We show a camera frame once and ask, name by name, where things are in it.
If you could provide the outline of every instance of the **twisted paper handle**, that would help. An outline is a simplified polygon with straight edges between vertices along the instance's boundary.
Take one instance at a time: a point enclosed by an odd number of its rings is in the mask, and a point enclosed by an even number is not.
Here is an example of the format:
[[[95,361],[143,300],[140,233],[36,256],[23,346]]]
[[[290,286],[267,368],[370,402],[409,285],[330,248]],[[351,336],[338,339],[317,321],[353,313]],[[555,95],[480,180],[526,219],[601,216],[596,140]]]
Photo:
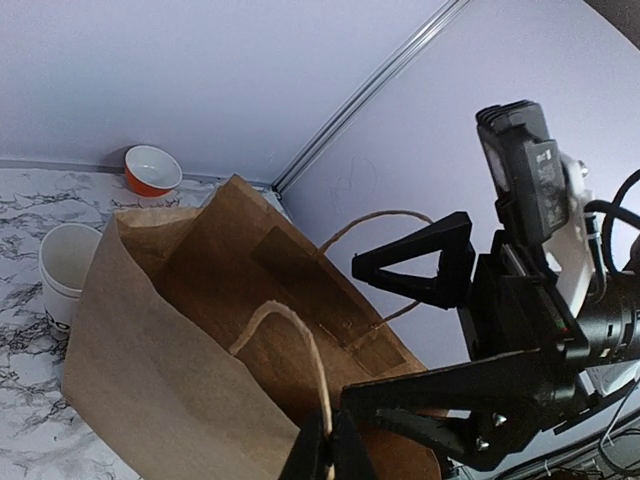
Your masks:
[[[296,312],[275,300],[265,302],[253,313],[249,323],[238,337],[238,340],[236,340],[235,343],[231,345],[231,348],[229,348],[229,353],[235,357],[247,342],[251,340],[251,337],[256,333],[256,330],[262,321],[272,313],[279,313],[289,320],[296,327],[305,344],[309,348],[313,373],[316,378],[318,394],[320,396],[320,409],[322,412],[324,436],[326,439],[329,439],[331,437],[331,432],[333,431],[333,418],[331,413],[331,400],[329,399],[329,386],[327,385],[327,376],[324,370],[324,364],[322,363],[322,358],[320,358],[320,352],[318,351],[318,346],[313,338],[313,333],[311,333],[311,330],[309,330],[304,322],[300,320],[300,317],[298,317]],[[327,479],[333,480],[334,478],[335,468],[331,465],[327,470]]]
[[[427,215],[424,215],[423,213],[420,213],[420,212],[414,212],[413,210],[380,210],[378,212],[368,213],[367,215],[363,215],[360,218],[356,218],[353,222],[350,222],[347,226],[345,226],[344,228],[338,230],[329,240],[324,242],[320,246],[320,248],[318,248],[318,250],[316,250],[316,253],[314,254],[314,257],[318,258],[318,257],[323,256],[325,253],[327,253],[327,250],[329,250],[329,248],[334,243],[336,243],[338,240],[340,240],[353,227],[355,227],[357,225],[360,225],[361,223],[367,222],[369,220],[372,220],[374,218],[384,217],[384,216],[387,216],[387,215],[408,215],[410,217],[415,217],[415,218],[418,218],[418,219],[420,219],[422,221],[425,221],[428,224],[432,224],[433,223],[433,220],[431,220],[431,218],[429,218]],[[405,313],[410,312],[411,310],[416,308],[418,305],[420,305],[420,302],[418,300],[415,300],[414,302],[411,302],[410,304],[402,307],[400,310],[398,310],[396,312],[393,312],[390,315],[387,315],[385,318],[382,319],[382,323],[380,325],[384,325],[385,323],[388,323],[391,320],[394,320],[394,319],[396,319],[398,317],[401,317]]]

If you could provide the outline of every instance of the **cable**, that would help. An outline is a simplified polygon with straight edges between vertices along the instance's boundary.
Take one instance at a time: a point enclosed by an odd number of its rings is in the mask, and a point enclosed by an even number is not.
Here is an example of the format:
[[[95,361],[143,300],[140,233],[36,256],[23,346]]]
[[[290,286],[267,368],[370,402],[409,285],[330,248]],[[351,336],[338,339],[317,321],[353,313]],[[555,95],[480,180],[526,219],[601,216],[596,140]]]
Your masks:
[[[614,462],[611,459],[611,457],[609,457],[609,454],[606,452],[604,448],[604,443],[609,438],[611,431],[615,428],[616,423],[620,418],[620,414],[622,413],[622,409],[624,408],[629,398],[631,398],[631,394],[635,391],[636,388],[638,388],[638,385],[640,385],[640,377],[638,377],[638,379],[634,381],[633,387],[629,389],[627,394],[624,396],[624,398],[620,402],[620,406],[618,406],[618,410],[616,410],[616,413],[611,418],[611,423],[609,423],[609,427],[604,432],[604,435],[602,435],[602,437],[600,438],[600,441],[598,442],[598,452],[600,453],[600,456],[605,461],[605,463],[609,466],[609,468],[611,468],[611,470],[625,477],[635,477],[640,475],[640,468],[630,469],[628,467],[621,467],[620,465],[618,465],[616,462]],[[640,435],[640,429],[630,428],[628,430],[621,432],[619,435],[616,436],[616,438],[628,437],[628,436],[634,436],[634,435]]]
[[[584,222],[587,227],[587,242],[591,251],[591,259],[595,268],[593,276],[593,292],[589,293],[589,301],[598,303],[607,293],[607,274],[602,259],[602,242],[598,231],[598,219],[595,212],[585,213]]]
[[[607,202],[605,200],[592,200],[584,206],[584,213],[589,212],[605,213],[640,230],[640,216],[619,205],[614,205],[611,202]]]
[[[621,425],[614,429],[621,429],[630,424],[635,424],[640,421],[640,408],[634,410],[632,413],[628,414],[626,417],[622,419],[620,422]],[[638,430],[637,428],[628,428],[628,430]],[[545,453],[543,455],[539,455],[531,460],[527,460],[520,465],[516,465],[515,467],[511,467],[504,472],[500,473],[495,480],[507,480],[511,478],[518,478],[525,472],[527,469],[535,468],[536,465],[540,465],[542,462],[554,462],[554,463],[570,463],[580,458],[580,456],[586,454],[591,448],[597,447],[597,442],[600,440],[602,434],[594,433],[587,438],[582,440],[578,440],[577,442],[573,442],[570,445],[561,447],[553,452]],[[627,468],[632,467],[640,463],[640,460],[637,462],[633,462],[627,466]]]
[[[575,478],[583,478],[582,476],[591,477],[597,476],[599,480],[604,480],[604,472],[602,470],[589,469],[589,470],[581,470],[578,468],[567,468],[567,467],[551,467],[551,472],[560,471],[570,473]],[[542,480],[548,477],[549,474],[545,474],[541,477],[538,477],[539,480]]]
[[[613,205],[620,206],[622,204],[622,200],[624,200],[627,192],[633,187],[636,183],[640,181],[640,170],[636,170],[629,178],[627,178],[624,183],[620,186],[618,191],[616,192],[615,197],[613,197],[613,201],[611,202]],[[609,273],[611,275],[619,275],[620,272],[616,268],[613,263],[613,253],[611,252],[611,235],[613,232],[613,221],[614,218],[607,214],[604,217],[604,221],[602,222],[602,242],[604,246],[604,264],[607,266]]]
[[[636,465],[638,465],[640,463],[640,459],[636,460],[635,462],[631,462],[629,465],[627,465],[625,468],[631,468],[631,467],[635,467]],[[610,473],[609,475],[607,475],[606,477],[604,477],[602,480],[610,480],[611,478],[615,477],[616,475],[620,475],[616,472]]]

